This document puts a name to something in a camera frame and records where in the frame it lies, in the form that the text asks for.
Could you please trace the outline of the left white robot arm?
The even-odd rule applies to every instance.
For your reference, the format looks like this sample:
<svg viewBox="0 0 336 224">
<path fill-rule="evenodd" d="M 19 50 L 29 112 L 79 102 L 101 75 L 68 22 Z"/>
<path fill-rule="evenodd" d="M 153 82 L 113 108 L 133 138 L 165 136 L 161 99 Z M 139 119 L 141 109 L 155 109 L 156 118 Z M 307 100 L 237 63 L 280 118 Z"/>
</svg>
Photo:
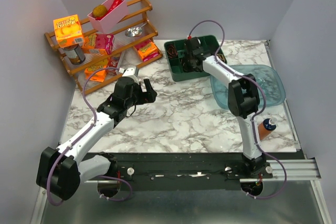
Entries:
<svg viewBox="0 0 336 224">
<path fill-rule="evenodd" d="M 68 200 L 77 191 L 81 182 L 96 176 L 112 179 L 116 175 L 113 159 L 98 155 L 90 160 L 83 158 L 108 132 L 127 117 L 129 108 L 153 103 L 157 92 L 149 79 L 143 80 L 141 88 L 136 76 L 123 76 L 114 86 L 114 92 L 93 110 L 92 119 L 70 140 L 57 148 L 47 147 L 40 156 L 36 184 L 46 190 L 49 202 L 59 206 L 53 195 Z"/>
</svg>

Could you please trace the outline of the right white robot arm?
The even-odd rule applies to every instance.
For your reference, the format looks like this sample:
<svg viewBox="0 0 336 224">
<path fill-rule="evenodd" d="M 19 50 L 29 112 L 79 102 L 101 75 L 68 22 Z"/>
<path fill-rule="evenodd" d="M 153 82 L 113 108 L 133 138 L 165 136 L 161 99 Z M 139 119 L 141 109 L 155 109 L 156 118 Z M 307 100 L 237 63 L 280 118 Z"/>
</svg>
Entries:
<svg viewBox="0 0 336 224">
<path fill-rule="evenodd" d="M 228 89 L 228 108 L 236 117 L 243 153 L 242 173 L 249 178 L 258 175 L 266 165 L 265 154 L 260 150 L 260 138 L 255 116 L 260 98 L 258 84 L 252 74 L 244 75 L 220 60 L 217 54 L 205 50 L 197 37 L 184 41 L 187 66 L 196 72 L 206 72 L 221 81 Z"/>
</svg>

